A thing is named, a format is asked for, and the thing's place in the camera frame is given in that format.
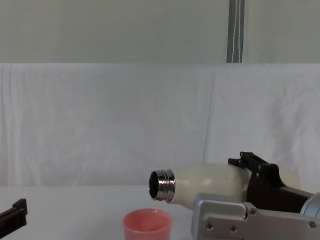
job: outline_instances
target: white table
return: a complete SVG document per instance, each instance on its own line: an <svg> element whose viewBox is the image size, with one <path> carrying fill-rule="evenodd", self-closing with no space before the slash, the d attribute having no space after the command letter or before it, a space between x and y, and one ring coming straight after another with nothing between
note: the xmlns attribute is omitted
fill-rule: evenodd
<svg viewBox="0 0 320 240"><path fill-rule="evenodd" d="M158 208L172 215L171 240L191 240L192 211L153 201L147 186L0 187L0 210L26 198L27 225L3 240L123 240L122 218Z"/></svg>

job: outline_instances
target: plastic cup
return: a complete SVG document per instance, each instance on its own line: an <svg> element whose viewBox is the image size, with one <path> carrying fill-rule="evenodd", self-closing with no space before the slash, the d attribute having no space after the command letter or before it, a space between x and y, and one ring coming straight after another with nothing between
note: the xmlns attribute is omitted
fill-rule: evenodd
<svg viewBox="0 0 320 240"><path fill-rule="evenodd" d="M128 213L123 219L125 240L170 240L171 216L153 208Z"/></svg>

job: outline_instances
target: white fabric backdrop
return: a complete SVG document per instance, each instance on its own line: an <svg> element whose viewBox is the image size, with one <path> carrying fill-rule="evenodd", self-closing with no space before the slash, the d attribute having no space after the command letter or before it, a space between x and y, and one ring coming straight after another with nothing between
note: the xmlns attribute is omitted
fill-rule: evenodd
<svg viewBox="0 0 320 240"><path fill-rule="evenodd" d="M147 184L201 162L211 66L3 64L2 185Z"/></svg>
<svg viewBox="0 0 320 240"><path fill-rule="evenodd" d="M147 184L251 151L320 190L319 64L2 64L0 90L1 185Z"/></svg>

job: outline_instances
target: white bottle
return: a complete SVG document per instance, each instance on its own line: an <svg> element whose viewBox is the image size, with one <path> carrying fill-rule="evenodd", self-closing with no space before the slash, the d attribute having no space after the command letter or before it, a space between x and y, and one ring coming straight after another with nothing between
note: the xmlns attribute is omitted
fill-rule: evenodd
<svg viewBox="0 0 320 240"><path fill-rule="evenodd" d="M279 170L282 181L300 189L298 174ZM157 170L151 173L149 193L154 200L179 204L190 210L198 193L210 193L236 197L246 201L251 171L226 163L201 163L175 171Z"/></svg>

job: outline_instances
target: black clamp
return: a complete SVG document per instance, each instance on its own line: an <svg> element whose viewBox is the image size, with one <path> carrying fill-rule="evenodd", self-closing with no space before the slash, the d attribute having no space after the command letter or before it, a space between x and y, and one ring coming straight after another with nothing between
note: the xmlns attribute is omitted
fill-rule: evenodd
<svg viewBox="0 0 320 240"><path fill-rule="evenodd" d="M278 165L268 163L252 152L241 152L239 159L230 158L228 163L252 172L246 201L259 209L300 213L312 195L286 186L281 180Z"/></svg>
<svg viewBox="0 0 320 240"><path fill-rule="evenodd" d="M20 199L7 211L0 213L0 239L27 225L26 199Z"/></svg>

